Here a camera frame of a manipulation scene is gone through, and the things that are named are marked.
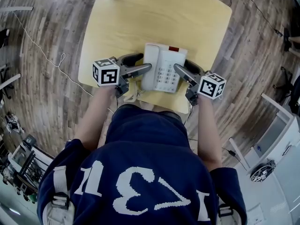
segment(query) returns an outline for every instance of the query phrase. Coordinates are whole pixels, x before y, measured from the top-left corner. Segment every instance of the telephone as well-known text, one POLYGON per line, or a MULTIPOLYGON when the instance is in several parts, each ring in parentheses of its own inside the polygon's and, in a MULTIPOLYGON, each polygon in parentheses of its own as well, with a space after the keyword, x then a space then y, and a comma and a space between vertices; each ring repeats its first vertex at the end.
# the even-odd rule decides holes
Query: telephone
POLYGON ((174 64, 183 66, 187 53, 182 48, 146 43, 143 63, 150 63, 152 68, 143 75, 141 88, 175 93, 180 77, 174 70, 174 64))

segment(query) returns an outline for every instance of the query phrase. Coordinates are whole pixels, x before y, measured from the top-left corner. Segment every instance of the chair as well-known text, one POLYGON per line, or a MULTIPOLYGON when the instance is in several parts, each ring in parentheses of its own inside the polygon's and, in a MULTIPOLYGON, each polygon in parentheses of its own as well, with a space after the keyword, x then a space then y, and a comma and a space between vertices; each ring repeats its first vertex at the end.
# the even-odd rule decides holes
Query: chair
POLYGON ((289 102, 289 106, 291 108, 292 113, 300 116, 300 76, 295 81, 292 92, 291 92, 291 100, 289 102))
POLYGON ((292 113, 300 116, 300 76, 296 79, 293 85, 292 73, 287 72, 284 67, 281 67, 281 70, 285 73, 285 84, 279 87, 273 85, 273 88, 283 90, 283 95, 281 96, 279 103, 281 103, 285 98, 291 97, 289 101, 289 107, 291 108, 292 113))
MULTIPOLYGON (((7 71, 9 70, 9 67, 6 67, 7 65, 5 64, 1 70, 0 70, 0 79, 1 79, 1 83, 4 83, 5 81, 7 81, 6 75, 7 75, 7 71)), ((3 98, 3 91, 4 94, 6 95, 6 97, 8 99, 11 99, 11 96, 8 95, 7 89, 14 89, 13 85, 9 84, 6 87, 4 87, 3 89, 0 90, 0 98, 3 98)))
POLYGON ((285 98, 289 97, 290 91, 293 89, 293 85, 292 85, 292 73, 291 72, 286 72, 286 69, 284 67, 281 67, 281 70, 285 73, 285 83, 282 86, 276 86, 273 85, 273 88, 275 89, 279 89, 279 90, 283 90, 283 94, 281 96, 281 98, 279 99, 279 103, 281 103, 285 98))
POLYGON ((10 33, 9 29, 6 28, 0 31, 0 48, 8 45, 9 33, 10 33))

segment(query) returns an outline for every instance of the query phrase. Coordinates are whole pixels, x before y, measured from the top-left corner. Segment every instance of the telephone keypad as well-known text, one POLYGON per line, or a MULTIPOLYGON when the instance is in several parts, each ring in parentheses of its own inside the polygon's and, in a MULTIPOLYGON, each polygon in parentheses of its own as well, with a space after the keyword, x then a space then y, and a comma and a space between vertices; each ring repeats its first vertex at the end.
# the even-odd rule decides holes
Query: telephone keypad
POLYGON ((157 72, 157 84, 155 90, 165 92, 176 92, 180 77, 175 72, 173 65, 165 63, 157 72))

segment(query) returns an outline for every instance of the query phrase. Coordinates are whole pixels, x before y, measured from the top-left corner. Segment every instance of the person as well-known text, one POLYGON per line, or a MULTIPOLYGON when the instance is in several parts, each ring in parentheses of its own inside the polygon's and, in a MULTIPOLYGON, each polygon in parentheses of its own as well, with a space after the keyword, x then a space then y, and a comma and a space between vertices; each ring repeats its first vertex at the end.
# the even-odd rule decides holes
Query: person
POLYGON ((198 98, 197 156, 180 116, 128 104, 114 113, 98 148, 113 93, 114 87, 98 88, 74 139, 45 172, 37 200, 41 223, 43 215, 49 218, 45 207, 59 187, 54 184, 63 180, 53 169, 62 166, 74 224, 215 224, 218 194, 245 211, 236 170, 222 167, 209 98, 198 98))

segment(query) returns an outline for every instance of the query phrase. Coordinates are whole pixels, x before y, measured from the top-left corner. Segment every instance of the wooden table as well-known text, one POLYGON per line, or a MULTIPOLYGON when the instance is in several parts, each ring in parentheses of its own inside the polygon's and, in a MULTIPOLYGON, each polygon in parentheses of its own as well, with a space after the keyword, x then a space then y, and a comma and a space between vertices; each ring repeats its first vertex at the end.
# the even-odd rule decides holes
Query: wooden table
MULTIPOLYGON (((78 80, 97 87, 92 78, 93 61, 143 53, 146 42, 185 48, 188 59, 209 70, 230 16, 231 9, 219 0, 96 0, 84 37, 78 80)), ((147 91, 139 100, 188 113, 187 87, 182 81, 175 94, 147 91)))

